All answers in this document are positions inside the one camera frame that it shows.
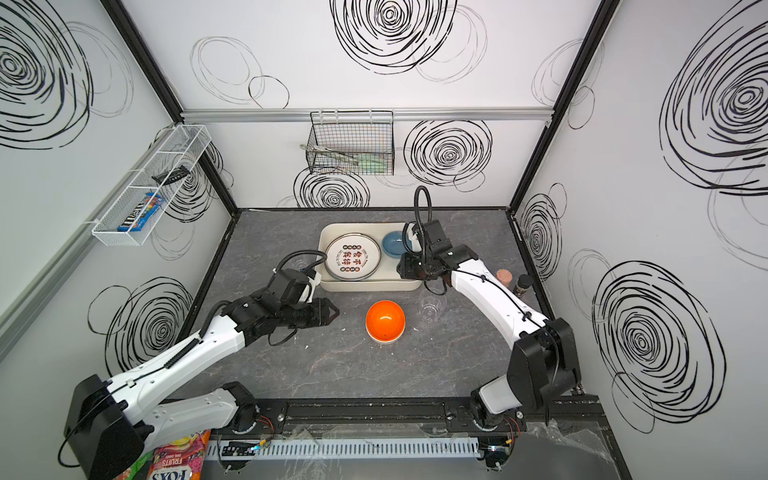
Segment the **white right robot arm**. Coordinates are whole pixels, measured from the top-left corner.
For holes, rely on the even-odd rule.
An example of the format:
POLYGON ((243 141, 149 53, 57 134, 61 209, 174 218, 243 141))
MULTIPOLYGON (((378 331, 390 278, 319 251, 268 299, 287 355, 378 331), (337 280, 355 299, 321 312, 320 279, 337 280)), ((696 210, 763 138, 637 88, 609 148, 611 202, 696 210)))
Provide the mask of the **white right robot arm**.
POLYGON ((412 221, 400 231, 403 279, 441 280, 469 299, 510 348, 507 371, 470 394, 473 421, 490 431, 515 411, 537 412, 582 380, 575 336, 562 318, 550 319, 514 296, 465 245, 448 240, 439 221, 412 221))

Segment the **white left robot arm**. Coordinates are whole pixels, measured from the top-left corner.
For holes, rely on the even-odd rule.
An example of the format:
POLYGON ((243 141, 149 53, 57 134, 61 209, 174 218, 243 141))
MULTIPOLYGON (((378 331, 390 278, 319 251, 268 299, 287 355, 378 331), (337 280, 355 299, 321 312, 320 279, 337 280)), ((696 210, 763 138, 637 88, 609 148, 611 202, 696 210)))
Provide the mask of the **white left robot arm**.
POLYGON ((339 314, 316 296, 321 274, 278 267, 267 285, 218 302, 200 330, 163 353, 107 380, 91 375, 72 393, 64 445, 89 479, 113 479, 150 450, 187 434, 219 429, 244 418, 255 423, 249 391, 230 382, 186 400, 169 395, 220 360, 277 328, 291 332, 330 324, 339 314))

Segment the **orange bowl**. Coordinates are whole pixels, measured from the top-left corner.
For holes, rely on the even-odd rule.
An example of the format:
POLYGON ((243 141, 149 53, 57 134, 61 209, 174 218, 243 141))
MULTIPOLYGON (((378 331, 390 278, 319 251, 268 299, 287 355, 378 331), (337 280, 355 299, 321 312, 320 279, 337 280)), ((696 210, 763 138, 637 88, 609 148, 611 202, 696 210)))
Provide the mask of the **orange bowl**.
POLYGON ((380 344, 390 344, 398 340, 406 327, 406 316, 399 304, 391 300, 374 303, 366 313, 366 332, 380 344))

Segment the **blue bowl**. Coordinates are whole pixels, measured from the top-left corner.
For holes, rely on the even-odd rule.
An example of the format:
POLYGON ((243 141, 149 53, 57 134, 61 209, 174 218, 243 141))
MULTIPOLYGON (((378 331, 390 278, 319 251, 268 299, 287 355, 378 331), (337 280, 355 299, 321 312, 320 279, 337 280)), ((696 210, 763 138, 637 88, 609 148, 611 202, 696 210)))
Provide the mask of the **blue bowl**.
POLYGON ((381 242, 383 252, 390 258, 400 259, 402 255, 413 252, 413 245, 408 233, 391 231, 381 242))

